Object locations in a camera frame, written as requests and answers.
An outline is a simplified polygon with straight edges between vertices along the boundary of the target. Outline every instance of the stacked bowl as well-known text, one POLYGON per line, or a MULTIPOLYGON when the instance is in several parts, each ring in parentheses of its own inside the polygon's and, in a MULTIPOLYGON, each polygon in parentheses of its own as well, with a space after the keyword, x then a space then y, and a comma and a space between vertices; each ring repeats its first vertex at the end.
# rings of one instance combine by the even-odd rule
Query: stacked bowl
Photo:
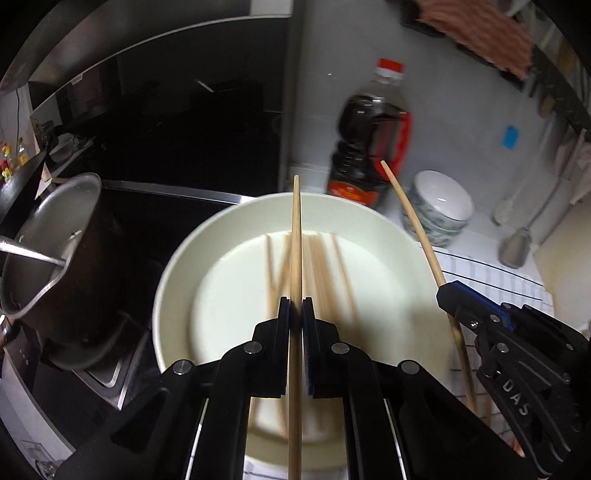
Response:
MULTIPOLYGON (((470 194, 454 179, 438 171, 418 172, 407 194, 434 247, 448 246, 462 233, 474 214, 470 194)), ((404 211, 402 221, 405 229, 416 238, 404 211)))

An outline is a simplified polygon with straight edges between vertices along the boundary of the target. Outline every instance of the pink towel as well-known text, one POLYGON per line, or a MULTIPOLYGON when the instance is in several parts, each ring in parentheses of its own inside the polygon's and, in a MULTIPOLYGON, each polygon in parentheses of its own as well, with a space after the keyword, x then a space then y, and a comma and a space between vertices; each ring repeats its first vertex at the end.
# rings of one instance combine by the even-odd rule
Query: pink towel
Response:
POLYGON ((425 22, 521 80, 531 65, 529 34, 487 0, 418 0, 425 22))

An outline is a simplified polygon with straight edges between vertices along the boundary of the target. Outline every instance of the metal pot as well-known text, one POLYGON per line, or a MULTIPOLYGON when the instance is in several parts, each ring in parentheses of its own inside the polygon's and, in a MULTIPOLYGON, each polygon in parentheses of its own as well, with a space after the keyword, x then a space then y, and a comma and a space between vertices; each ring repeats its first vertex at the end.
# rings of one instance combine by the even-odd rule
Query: metal pot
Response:
POLYGON ((61 345, 100 341, 116 322, 112 311, 122 278, 123 236, 99 203, 100 178, 78 175, 33 211, 16 241, 51 257, 58 267, 8 255, 0 306, 61 345))

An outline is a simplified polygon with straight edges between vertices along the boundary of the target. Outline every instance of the black stovetop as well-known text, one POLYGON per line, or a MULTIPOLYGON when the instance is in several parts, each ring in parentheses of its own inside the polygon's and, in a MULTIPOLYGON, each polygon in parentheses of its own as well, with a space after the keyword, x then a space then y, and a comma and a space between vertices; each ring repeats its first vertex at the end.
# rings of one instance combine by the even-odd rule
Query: black stovetop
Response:
MULTIPOLYGON (((135 373, 125 386, 127 404, 160 374, 150 328, 155 289, 164 266, 191 231, 228 205, 108 189, 103 190, 102 201, 113 211, 134 245, 135 261, 130 262, 131 271, 126 279, 133 284, 127 285, 126 301, 121 305, 129 328, 126 343, 118 344, 121 353, 106 356, 101 365, 86 372, 99 382, 108 382, 118 358, 122 355, 131 358, 142 341, 134 360, 135 373)), ((89 388, 84 373, 57 368, 42 345, 36 332, 22 328, 7 348, 42 411, 64 438, 78 448, 118 409, 97 394, 100 388, 89 388)))

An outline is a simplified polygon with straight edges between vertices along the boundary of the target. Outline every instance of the screw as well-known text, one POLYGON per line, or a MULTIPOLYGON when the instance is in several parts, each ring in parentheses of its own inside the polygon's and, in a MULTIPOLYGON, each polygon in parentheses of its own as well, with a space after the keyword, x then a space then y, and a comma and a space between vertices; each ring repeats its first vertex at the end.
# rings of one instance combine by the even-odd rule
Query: screw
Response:
POLYGON ((244 344, 244 351, 249 355, 253 355, 262 350, 262 345, 254 340, 244 344))
POLYGON ((408 375, 414 375, 418 373, 419 370, 418 363, 413 362, 412 360, 406 360, 405 362, 402 362, 400 368, 402 368, 402 371, 408 375))
POLYGON ((344 355, 349 353, 349 345, 343 342, 336 342, 330 346, 330 349, 337 355, 344 355))
POLYGON ((193 364, 189 360, 177 360, 173 365, 173 372, 177 375, 184 375, 191 370, 193 364))

